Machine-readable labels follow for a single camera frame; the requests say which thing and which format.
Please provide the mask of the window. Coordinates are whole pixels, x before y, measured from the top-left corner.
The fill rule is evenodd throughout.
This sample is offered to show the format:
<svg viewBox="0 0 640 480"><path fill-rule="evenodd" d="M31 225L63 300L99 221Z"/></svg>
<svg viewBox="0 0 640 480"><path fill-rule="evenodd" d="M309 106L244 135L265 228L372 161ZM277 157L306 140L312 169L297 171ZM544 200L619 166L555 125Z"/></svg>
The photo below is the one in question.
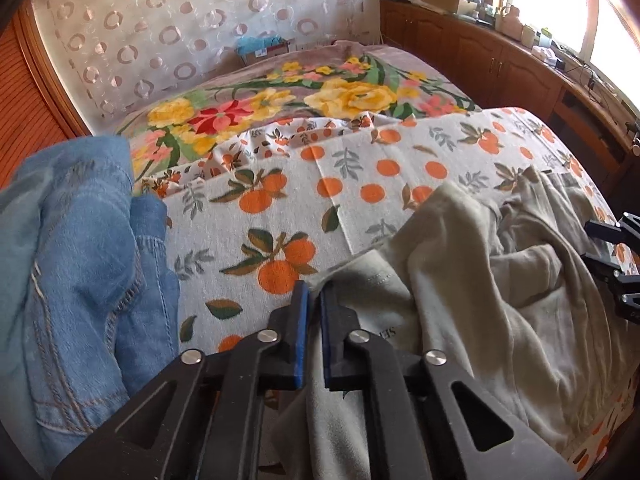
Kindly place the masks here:
<svg viewBox="0 0 640 480"><path fill-rule="evenodd" d="M623 0L494 0L581 66L630 106L639 106L639 24Z"/></svg>

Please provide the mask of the wooden slatted wardrobe door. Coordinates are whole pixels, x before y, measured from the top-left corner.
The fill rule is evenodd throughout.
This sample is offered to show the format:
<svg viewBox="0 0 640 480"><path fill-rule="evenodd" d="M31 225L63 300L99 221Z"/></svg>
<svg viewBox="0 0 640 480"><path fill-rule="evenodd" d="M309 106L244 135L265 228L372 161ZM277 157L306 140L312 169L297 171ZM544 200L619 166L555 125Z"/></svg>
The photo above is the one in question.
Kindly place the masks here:
<svg viewBox="0 0 640 480"><path fill-rule="evenodd" d="M28 156L89 133L49 60L32 2L24 0L1 34L1 185Z"/></svg>

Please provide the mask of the floral blanket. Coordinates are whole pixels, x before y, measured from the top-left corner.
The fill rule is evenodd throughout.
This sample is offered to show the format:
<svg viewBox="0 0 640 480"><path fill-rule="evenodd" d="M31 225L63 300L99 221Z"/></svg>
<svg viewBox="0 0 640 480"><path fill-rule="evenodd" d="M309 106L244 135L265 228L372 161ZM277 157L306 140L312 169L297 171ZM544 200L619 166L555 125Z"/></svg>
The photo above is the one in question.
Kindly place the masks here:
<svg viewBox="0 0 640 480"><path fill-rule="evenodd" d="M177 180L183 166L215 169L282 155L288 127L312 142L363 114L400 120L476 112L478 105L443 74L398 48L337 41L266 58L131 114L120 128L130 142L134 178Z"/></svg>

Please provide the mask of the white plastic jug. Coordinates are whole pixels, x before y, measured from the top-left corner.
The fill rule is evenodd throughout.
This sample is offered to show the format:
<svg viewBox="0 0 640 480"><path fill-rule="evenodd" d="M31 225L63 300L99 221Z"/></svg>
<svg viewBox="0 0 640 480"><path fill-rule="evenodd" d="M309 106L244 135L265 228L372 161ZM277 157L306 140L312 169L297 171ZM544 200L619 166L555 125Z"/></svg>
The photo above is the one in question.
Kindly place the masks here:
<svg viewBox="0 0 640 480"><path fill-rule="evenodd" d="M499 14L499 32L515 41L521 41L524 24L517 6L505 6Z"/></svg>

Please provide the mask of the blue denim jeans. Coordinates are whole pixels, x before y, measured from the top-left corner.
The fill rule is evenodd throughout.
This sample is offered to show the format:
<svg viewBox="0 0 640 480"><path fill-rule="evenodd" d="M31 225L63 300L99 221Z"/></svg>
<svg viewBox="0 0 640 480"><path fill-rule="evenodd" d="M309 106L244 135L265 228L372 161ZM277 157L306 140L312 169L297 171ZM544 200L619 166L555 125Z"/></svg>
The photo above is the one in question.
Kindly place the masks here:
<svg viewBox="0 0 640 480"><path fill-rule="evenodd" d="M85 136L1 193L1 421L43 476L179 351L167 208L133 186L128 142Z"/></svg>

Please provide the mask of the grey-green pants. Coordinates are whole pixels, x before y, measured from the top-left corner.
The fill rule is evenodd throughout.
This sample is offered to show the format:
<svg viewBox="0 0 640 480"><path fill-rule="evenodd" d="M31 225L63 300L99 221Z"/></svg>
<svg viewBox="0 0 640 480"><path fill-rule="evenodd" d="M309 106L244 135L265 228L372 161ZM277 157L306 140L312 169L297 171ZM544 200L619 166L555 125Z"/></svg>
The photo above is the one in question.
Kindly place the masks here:
<svg viewBox="0 0 640 480"><path fill-rule="evenodd" d="M639 361L582 262L603 256L577 179L527 168L503 200L442 184L391 238L311 280L333 283L395 348L437 349L585 474L608 454Z"/></svg>

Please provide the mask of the circle pattern sheer curtain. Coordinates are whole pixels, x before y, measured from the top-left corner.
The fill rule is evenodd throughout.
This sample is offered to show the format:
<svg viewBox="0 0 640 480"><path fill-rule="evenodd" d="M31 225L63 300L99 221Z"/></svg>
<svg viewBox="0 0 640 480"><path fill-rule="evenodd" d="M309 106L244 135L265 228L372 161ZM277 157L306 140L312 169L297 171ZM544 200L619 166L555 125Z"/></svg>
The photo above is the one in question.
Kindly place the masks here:
<svg viewBox="0 0 640 480"><path fill-rule="evenodd" d="M378 0L30 0L55 73L93 133L233 70L236 45L378 41Z"/></svg>

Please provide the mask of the orange print bed sheet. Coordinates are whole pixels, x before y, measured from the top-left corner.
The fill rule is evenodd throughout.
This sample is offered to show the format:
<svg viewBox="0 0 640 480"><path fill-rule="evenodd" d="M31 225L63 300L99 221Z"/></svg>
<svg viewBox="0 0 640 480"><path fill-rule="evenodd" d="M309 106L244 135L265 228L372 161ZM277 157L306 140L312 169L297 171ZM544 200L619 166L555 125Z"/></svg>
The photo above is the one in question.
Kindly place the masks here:
<svg viewBox="0 0 640 480"><path fill-rule="evenodd" d="M592 220L616 216L584 163L520 108L404 120L366 113L359 124L331 128L309 143L286 130L293 144L282 155L221 170L191 162L177 180L137 181L139 191L167 207L181 348L233 348L286 304L296 281L311 284L385 242L444 183L498 202L527 168L570 174L596 212ZM634 273L626 246L593 242L605 244L601 258ZM616 400L620 426L636 412L638 382L639 361ZM605 458L579 477L610 457L620 426Z"/></svg>

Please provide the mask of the cardboard box blue cloth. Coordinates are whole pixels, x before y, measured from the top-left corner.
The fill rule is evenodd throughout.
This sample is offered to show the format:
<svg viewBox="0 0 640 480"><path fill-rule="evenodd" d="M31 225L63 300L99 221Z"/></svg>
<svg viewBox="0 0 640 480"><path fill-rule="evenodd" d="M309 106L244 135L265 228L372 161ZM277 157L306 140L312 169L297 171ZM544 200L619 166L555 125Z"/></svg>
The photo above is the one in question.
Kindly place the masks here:
<svg viewBox="0 0 640 480"><path fill-rule="evenodd" d="M265 61L267 58L287 54L290 40L281 36L244 37L238 41L235 53L245 66Z"/></svg>

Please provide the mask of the wooden cabinet row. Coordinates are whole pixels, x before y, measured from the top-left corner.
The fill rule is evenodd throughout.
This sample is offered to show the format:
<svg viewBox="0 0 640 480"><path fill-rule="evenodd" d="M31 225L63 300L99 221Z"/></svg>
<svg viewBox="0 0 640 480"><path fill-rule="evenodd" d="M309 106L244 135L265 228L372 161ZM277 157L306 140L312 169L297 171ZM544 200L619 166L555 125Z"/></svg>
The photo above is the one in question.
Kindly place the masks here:
<svg viewBox="0 0 640 480"><path fill-rule="evenodd" d="M381 35L437 68L481 107L519 106L561 135L614 202L639 198L639 156L604 97L487 27L380 0Z"/></svg>

